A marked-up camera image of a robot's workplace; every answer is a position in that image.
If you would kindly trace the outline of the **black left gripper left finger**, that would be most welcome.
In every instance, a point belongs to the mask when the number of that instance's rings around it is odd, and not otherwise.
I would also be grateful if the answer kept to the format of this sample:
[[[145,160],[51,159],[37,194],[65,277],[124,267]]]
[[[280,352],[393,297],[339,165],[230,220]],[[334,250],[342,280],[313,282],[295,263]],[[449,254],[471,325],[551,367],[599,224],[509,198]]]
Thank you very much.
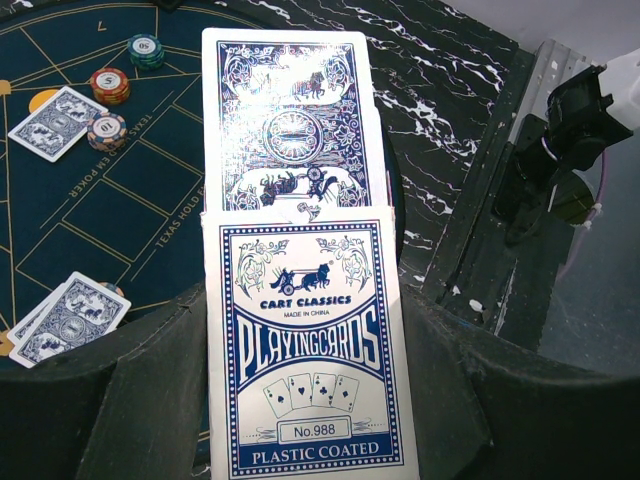
[[[187,479],[204,410],[206,292],[28,369],[1,368],[4,479]]]

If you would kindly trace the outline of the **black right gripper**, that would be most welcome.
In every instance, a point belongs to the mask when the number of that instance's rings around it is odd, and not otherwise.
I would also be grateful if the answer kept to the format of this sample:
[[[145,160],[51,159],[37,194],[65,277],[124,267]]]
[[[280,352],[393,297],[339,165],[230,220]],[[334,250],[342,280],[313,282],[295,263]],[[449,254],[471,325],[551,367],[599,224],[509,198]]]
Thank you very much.
[[[152,0],[152,3],[160,10],[172,13],[182,5],[183,0]]]

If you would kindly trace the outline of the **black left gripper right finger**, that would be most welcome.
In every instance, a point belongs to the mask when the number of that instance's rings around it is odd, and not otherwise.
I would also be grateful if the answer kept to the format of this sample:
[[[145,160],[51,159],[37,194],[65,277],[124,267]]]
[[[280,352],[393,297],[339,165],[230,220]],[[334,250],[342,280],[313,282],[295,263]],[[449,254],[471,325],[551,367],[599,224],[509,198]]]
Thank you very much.
[[[559,363],[403,289],[423,479],[635,479],[639,381]]]

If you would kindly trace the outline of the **green chips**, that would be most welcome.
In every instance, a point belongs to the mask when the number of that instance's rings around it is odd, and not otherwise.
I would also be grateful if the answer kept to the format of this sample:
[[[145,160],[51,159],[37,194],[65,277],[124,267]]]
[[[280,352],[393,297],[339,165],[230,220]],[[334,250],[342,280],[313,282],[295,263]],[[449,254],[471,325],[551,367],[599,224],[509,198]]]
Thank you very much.
[[[164,63],[164,48],[154,35],[141,33],[132,36],[127,42],[127,50],[131,63],[139,70],[155,70]]]

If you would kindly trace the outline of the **orange chips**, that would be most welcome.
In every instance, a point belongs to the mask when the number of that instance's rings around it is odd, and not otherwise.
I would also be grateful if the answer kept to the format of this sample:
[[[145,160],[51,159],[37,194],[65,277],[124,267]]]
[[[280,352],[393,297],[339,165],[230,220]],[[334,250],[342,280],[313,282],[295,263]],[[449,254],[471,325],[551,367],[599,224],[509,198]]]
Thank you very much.
[[[101,104],[119,105],[130,96],[131,85],[126,74],[113,67],[95,71],[90,77],[94,98]]]

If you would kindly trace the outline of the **blue white chips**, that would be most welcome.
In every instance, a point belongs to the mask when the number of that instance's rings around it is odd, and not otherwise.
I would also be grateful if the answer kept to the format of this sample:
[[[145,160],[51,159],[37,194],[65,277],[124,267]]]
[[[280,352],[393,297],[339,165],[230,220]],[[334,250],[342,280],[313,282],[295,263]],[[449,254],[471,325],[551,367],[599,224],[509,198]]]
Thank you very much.
[[[111,112],[99,112],[88,123],[87,141],[99,151],[114,151],[124,145],[127,127],[124,118]]]
[[[118,294],[121,297],[125,297],[124,291],[117,285],[110,282],[101,282],[101,285],[106,289]]]

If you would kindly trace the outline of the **deck of playing cards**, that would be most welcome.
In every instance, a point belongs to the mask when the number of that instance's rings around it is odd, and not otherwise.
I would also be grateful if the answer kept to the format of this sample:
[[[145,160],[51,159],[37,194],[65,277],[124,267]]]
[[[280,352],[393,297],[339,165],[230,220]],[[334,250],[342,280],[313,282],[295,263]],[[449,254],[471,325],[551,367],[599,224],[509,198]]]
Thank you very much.
[[[208,211],[311,222],[389,202],[364,34],[207,28],[202,93]]]

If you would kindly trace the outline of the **blue playing card box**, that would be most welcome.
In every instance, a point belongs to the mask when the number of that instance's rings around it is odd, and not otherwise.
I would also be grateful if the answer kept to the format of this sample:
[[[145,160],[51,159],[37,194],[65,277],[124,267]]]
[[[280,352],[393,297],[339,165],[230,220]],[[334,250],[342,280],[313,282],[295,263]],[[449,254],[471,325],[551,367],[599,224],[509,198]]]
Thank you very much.
[[[392,208],[202,218],[211,475],[419,475]]]

